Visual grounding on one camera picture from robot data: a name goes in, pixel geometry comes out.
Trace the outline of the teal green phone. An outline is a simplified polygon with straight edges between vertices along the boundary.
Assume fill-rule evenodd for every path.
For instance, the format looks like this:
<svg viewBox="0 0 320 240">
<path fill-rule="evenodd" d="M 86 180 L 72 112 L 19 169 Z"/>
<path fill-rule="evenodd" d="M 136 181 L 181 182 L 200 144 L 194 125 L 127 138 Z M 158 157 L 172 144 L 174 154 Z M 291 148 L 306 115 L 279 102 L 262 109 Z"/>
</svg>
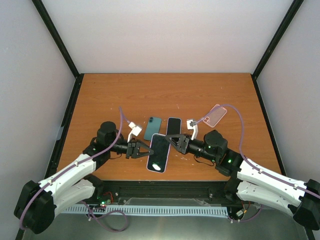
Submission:
<svg viewBox="0 0 320 240">
<path fill-rule="evenodd" d="M 150 141 L 154 134 L 157 134 L 160 130 L 162 119 L 159 117 L 151 116 L 148 120 L 143 139 Z"/>
</svg>

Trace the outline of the pink phone case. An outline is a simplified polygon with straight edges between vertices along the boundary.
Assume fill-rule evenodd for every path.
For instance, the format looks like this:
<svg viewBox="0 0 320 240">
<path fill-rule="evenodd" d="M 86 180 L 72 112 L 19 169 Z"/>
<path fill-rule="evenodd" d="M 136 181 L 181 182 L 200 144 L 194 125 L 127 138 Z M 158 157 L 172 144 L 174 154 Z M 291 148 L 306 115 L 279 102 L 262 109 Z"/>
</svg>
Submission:
<svg viewBox="0 0 320 240">
<path fill-rule="evenodd" d="M 224 107 L 219 107 L 219 104 L 216 104 L 212 109 L 217 108 L 215 111 L 212 111 L 207 117 L 205 117 L 202 122 L 207 126 L 214 128 L 220 120 L 227 114 L 227 109 Z"/>
</svg>

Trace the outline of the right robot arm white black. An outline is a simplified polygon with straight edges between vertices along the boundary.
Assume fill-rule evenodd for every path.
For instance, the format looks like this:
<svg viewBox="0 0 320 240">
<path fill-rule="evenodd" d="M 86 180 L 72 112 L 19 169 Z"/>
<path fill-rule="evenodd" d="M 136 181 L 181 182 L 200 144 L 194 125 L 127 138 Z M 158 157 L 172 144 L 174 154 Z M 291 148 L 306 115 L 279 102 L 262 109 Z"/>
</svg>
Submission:
<svg viewBox="0 0 320 240">
<path fill-rule="evenodd" d="M 320 184 L 289 178 L 269 170 L 228 148 L 228 141 L 212 130 L 203 140 L 187 134 L 166 135 L 179 153 L 209 160 L 215 169 L 229 177 L 224 192 L 227 199 L 259 203 L 291 216 L 310 230 L 320 229 Z"/>
</svg>

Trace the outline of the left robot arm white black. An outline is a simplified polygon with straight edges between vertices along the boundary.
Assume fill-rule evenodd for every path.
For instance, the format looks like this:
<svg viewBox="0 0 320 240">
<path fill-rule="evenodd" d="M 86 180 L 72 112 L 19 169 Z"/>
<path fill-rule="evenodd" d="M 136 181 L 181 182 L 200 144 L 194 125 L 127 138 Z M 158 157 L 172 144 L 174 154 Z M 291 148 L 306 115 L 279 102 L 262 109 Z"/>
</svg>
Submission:
<svg viewBox="0 0 320 240">
<path fill-rule="evenodd" d="M 114 122 L 103 122 L 96 137 L 73 162 L 46 179 L 27 182 L 13 212 L 19 219 L 20 229 L 40 234 L 74 204 L 89 199 L 101 200 L 104 184 L 93 172 L 111 158 L 112 152 L 125 155 L 127 159 L 152 155 L 154 151 L 136 138 L 142 127 L 134 122 L 128 126 L 131 131 L 125 139 Z"/>
</svg>

